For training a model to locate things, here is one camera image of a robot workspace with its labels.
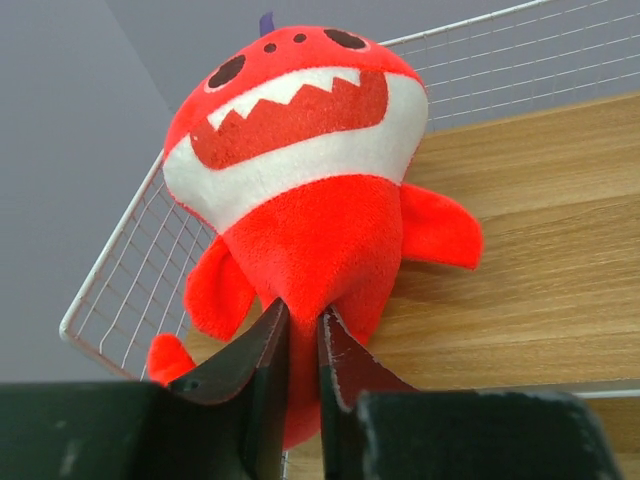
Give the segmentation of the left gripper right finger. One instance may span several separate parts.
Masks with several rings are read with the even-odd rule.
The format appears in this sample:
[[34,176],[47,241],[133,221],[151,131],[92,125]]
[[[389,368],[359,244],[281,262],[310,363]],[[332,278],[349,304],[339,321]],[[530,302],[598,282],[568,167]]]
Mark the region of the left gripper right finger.
[[356,340],[335,307],[327,307],[320,315],[317,335],[324,477],[364,479],[370,422],[358,417],[360,397],[414,393],[417,388]]

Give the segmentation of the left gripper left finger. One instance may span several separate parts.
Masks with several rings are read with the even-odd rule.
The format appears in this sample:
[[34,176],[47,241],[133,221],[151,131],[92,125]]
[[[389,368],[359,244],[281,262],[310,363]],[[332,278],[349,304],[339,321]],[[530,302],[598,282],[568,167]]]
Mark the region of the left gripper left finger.
[[279,479],[289,380],[286,304],[169,384],[187,401],[170,479]]

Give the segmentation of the red shark plush with face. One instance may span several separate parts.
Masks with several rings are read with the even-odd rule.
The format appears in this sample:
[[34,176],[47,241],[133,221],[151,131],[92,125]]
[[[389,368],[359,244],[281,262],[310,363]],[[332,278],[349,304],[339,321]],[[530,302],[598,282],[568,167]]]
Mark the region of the red shark plush with face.
[[326,308],[366,344],[403,260],[480,262],[479,222],[405,180],[427,118],[420,75],[393,51],[341,28],[294,25],[214,69],[170,123],[167,189],[215,233],[186,279],[192,325],[229,341],[254,303],[281,300],[290,312],[285,449],[320,429]]

